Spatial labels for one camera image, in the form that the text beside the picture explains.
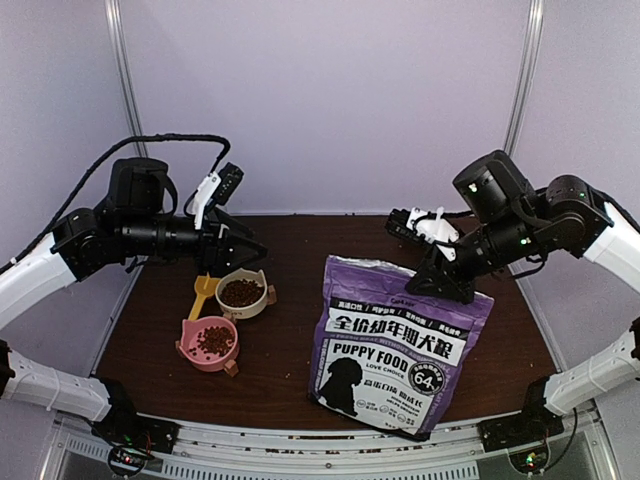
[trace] white wall panel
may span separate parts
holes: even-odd
[[[0,263],[50,220],[88,166],[127,136],[101,0],[21,0],[0,6]],[[76,206],[106,193],[109,166]],[[0,331],[24,355],[88,374],[128,277],[99,272],[58,292]],[[36,478],[52,414],[0,402],[0,478]]]
[[[461,208],[504,142],[529,2],[123,2],[145,133],[207,132],[246,172],[232,212]],[[211,146],[150,146],[182,199]]]
[[[573,173],[640,218],[640,3],[545,2],[541,53],[516,160],[535,186]],[[600,267],[555,253],[525,283],[569,366],[640,313],[638,294]],[[624,479],[640,472],[638,385],[598,404]]]

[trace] puppy food bag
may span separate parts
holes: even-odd
[[[425,440],[451,402],[493,299],[476,293],[462,305],[410,295],[404,287],[413,274],[377,260],[327,259],[309,391],[326,408]]]

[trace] pet food scoop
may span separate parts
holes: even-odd
[[[194,290],[196,291],[196,301],[193,302],[191,312],[189,313],[189,321],[195,322],[200,316],[204,302],[216,294],[216,287],[220,282],[219,278],[211,278],[209,274],[199,275],[196,278]]]

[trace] pink pet bowl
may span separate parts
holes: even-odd
[[[204,329],[209,327],[224,327],[233,333],[233,346],[226,355],[220,356],[214,353],[204,353],[198,348],[198,334]],[[190,349],[195,348],[195,355],[189,352]],[[238,342],[238,331],[236,326],[226,318],[223,317],[203,317],[195,322],[189,320],[182,321],[182,338],[178,345],[180,353],[187,358],[194,367],[203,372],[218,372],[220,370],[226,370],[231,374],[229,370],[236,369],[235,359],[240,351],[240,343]]]

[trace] wooden table surface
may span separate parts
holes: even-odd
[[[383,217],[285,216],[242,219],[269,248],[264,268],[278,303],[240,321],[240,373],[203,373],[181,358],[175,341],[194,300],[189,260],[144,268],[118,320],[97,374],[120,380],[143,413],[223,425],[283,429],[354,429],[362,424],[307,399],[313,332],[322,313],[327,255],[376,258],[415,268],[420,249],[386,233]],[[527,385],[555,372],[514,281],[480,279],[495,304],[463,364],[443,421],[519,410]],[[211,299],[203,315],[220,314]]]

